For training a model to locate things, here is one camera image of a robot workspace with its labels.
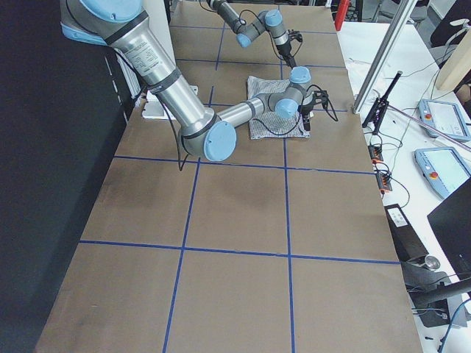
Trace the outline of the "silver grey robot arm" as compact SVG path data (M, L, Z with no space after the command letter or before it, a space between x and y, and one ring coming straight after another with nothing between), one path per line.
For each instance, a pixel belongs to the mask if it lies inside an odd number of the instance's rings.
M297 66L295 56L302 46L300 31L287 29L278 9L262 10L258 14L249 9L241 12L228 1L205 1L207 6L198 1L200 7L211 13L217 13L235 34L240 47L247 48L263 33L268 33L276 58L286 63L289 68Z
M278 53L291 68L289 84L280 93L259 93L215 113L205 107L149 28L142 1L61 1L61 27L65 37L118 49L149 91L157 96L180 124L175 140L179 149L210 161L226 160L236 147L236 127L267 112L288 119L296 114L309 129L317 104L326 106L328 94L314 90L308 68L298 66L291 53L294 33L288 31L279 10L264 10L248 24L227 1L209 1L243 48L268 32Z

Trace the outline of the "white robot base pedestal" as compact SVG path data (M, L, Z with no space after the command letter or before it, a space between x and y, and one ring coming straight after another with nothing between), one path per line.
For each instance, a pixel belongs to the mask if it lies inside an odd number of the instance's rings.
M148 119L167 119L162 104L150 91L146 93L146 103L142 116Z

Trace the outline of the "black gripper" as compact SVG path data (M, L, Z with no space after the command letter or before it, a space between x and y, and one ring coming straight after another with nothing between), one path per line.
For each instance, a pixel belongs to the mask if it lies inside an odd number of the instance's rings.
M306 132L311 131L310 112L316 105L322 105L324 110L328 109L328 93L326 90L314 90L308 94L308 99L300 105L300 115L302 116L303 129Z
M297 40L302 44L302 34L300 31L293 29L276 29L275 30L275 45L278 54L283 58L283 61L289 68L297 66L294 56L298 50L292 52L291 42Z

